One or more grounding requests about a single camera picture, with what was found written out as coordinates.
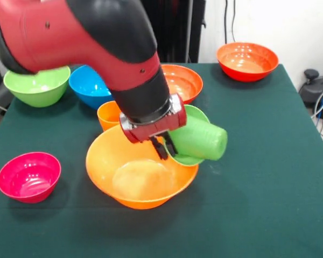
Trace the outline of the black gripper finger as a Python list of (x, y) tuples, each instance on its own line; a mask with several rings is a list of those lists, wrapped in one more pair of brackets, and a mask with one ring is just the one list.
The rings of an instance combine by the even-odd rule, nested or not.
[(150, 141), (152, 142), (153, 147), (155, 148), (155, 150), (156, 150), (156, 152), (157, 152), (157, 154), (158, 154), (159, 158), (160, 158), (161, 160), (167, 160), (167, 158), (168, 158), (168, 154), (167, 154), (167, 151), (166, 151), (166, 149), (165, 149), (164, 145), (162, 145), (162, 144), (157, 140), (157, 138), (156, 138), (156, 137), (151, 137), (151, 138), (150, 138)]
[(166, 149), (168, 150), (169, 154), (171, 156), (177, 155), (178, 151), (177, 151), (168, 131), (163, 133), (163, 138), (165, 140), (165, 146), (166, 146)]

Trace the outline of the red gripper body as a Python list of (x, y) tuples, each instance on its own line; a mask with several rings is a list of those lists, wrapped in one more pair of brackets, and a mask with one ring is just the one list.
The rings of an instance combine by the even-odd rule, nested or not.
[(120, 126), (124, 135), (132, 143), (143, 142), (166, 131), (173, 131), (186, 125), (187, 114), (179, 94), (171, 94), (168, 109), (157, 120), (148, 123), (134, 123), (121, 112)]

